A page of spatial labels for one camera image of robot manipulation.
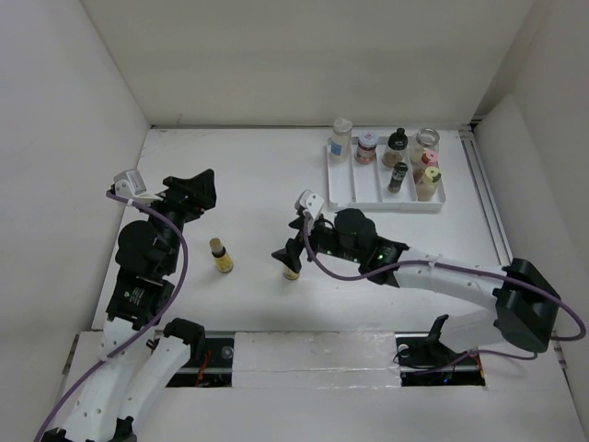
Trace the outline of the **yellow-cap spice bottle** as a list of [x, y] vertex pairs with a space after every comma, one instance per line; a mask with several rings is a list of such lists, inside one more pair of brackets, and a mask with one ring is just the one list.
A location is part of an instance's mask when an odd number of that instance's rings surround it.
[[427, 167], [413, 172], [417, 199], [420, 202], [429, 202], [436, 192], [442, 178], [442, 172], [437, 167]]

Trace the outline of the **tall silver-lid sesame jar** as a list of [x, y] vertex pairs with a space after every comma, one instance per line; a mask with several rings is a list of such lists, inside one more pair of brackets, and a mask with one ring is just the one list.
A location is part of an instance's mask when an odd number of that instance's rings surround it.
[[333, 161], [345, 161], [351, 152], [353, 124], [345, 118], [338, 118], [332, 124], [329, 154]]

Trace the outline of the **yellow-label cork bottle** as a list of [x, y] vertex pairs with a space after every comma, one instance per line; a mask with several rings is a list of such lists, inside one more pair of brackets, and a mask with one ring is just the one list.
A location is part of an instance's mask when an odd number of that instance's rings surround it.
[[283, 277], [287, 280], [294, 281], [299, 278], [299, 273], [291, 270], [290, 268], [284, 266], [283, 267]]
[[222, 241], [219, 238], [212, 238], [209, 241], [210, 250], [214, 258], [216, 269], [220, 273], [230, 273], [234, 268], [234, 263]]

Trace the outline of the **pink-cap spice bottle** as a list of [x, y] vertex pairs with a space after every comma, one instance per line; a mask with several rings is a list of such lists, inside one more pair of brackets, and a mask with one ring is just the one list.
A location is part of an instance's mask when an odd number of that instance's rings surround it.
[[417, 183], [423, 172], [429, 167], [436, 167], [438, 165], [438, 153], [432, 149], [424, 149], [421, 156], [413, 163], [413, 179]]

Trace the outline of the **small dark pepper bottle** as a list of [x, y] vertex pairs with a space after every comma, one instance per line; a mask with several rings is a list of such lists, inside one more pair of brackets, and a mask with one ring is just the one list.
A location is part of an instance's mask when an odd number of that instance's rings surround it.
[[394, 166], [394, 168], [392, 169], [392, 172], [391, 172], [391, 178], [390, 178], [389, 184], [387, 185], [387, 189], [389, 192], [391, 192], [391, 193], [399, 193], [400, 192], [400, 190], [402, 188], [403, 181], [405, 180], [408, 171], [409, 171], [409, 167], [403, 161], [398, 162]]

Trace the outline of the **clear glass jar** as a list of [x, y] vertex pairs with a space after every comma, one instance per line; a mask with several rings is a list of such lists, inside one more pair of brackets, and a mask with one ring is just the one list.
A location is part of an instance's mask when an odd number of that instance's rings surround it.
[[439, 142], [440, 134], [433, 128], [419, 129], [410, 139], [409, 154], [411, 164], [417, 166], [426, 149], [438, 152]]

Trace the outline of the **black-cap round spice jar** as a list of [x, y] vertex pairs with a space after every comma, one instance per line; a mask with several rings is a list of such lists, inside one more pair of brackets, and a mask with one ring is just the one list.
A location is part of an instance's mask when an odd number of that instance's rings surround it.
[[382, 163], [388, 168], [394, 168], [404, 158], [409, 143], [404, 128], [399, 127], [387, 140], [387, 148], [382, 156]]

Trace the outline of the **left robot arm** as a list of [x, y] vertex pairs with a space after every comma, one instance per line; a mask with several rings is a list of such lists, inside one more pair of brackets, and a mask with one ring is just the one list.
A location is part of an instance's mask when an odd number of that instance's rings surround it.
[[106, 195], [145, 214], [117, 238], [119, 266], [106, 308], [98, 359], [54, 405], [38, 441], [134, 441], [157, 396], [178, 370], [206, 357], [204, 327], [175, 318], [156, 326], [179, 294], [188, 271], [183, 228], [216, 205], [214, 171], [167, 177], [147, 191], [140, 172], [117, 175]]

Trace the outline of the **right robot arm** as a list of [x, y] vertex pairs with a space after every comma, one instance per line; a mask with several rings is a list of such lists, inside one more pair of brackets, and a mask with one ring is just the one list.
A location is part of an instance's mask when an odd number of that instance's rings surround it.
[[358, 279], [421, 289], [477, 306], [466, 315], [444, 313], [434, 320], [423, 343], [435, 362], [502, 342], [532, 354], [549, 348], [560, 296], [527, 260], [488, 268], [451, 262], [379, 236], [375, 223], [358, 209], [344, 209], [332, 221], [324, 216], [312, 219], [301, 211], [289, 226], [296, 236], [271, 256], [293, 273], [302, 270], [301, 253], [309, 261], [325, 254], [357, 263]]

